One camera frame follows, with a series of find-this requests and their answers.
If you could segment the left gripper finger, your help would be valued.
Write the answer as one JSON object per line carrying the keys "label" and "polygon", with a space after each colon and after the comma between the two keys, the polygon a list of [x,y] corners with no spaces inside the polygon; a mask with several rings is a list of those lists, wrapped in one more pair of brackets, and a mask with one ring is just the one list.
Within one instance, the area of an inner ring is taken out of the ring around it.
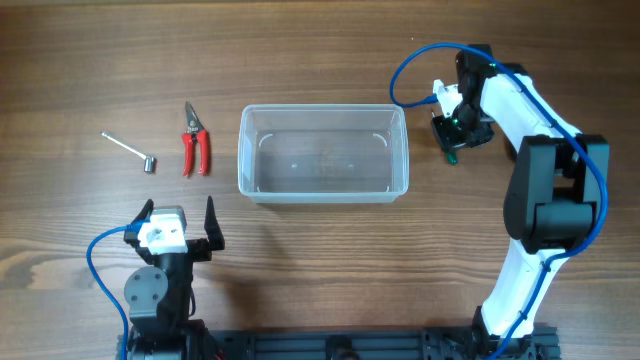
{"label": "left gripper finger", "polygon": [[133,219],[132,224],[147,220],[151,212],[153,211],[153,209],[154,209],[154,202],[152,199],[148,199],[144,204],[144,206],[142,207],[141,211]]}
{"label": "left gripper finger", "polygon": [[225,249],[225,239],[216,217],[214,202],[211,196],[207,198],[204,230],[211,251],[221,251]]}

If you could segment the green handled screwdriver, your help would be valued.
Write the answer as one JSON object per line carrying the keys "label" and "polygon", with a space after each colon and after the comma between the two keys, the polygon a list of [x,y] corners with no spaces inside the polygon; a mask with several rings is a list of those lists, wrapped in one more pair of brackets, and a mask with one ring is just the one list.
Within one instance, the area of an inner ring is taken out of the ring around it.
{"label": "green handled screwdriver", "polygon": [[455,152],[446,152],[445,156],[446,156],[447,161],[451,165],[456,165],[458,163],[457,155],[456,155]]}

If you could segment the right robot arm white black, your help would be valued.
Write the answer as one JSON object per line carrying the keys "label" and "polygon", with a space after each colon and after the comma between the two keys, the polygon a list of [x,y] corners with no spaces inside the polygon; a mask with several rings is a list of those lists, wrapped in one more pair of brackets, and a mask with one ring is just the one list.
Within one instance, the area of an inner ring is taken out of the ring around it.
{"label": "right robot arm white black", "polygon": [[498,62],[487,45],[455,49],[456,84],[435,81],[429,98],[441,108],[432,129],[450,162],[496,128],[515,152],[503,203],[509,248],[479,322],[491,342],[523,339],[560,267],[603,228],[609,145],[565,122],[522,66]]}

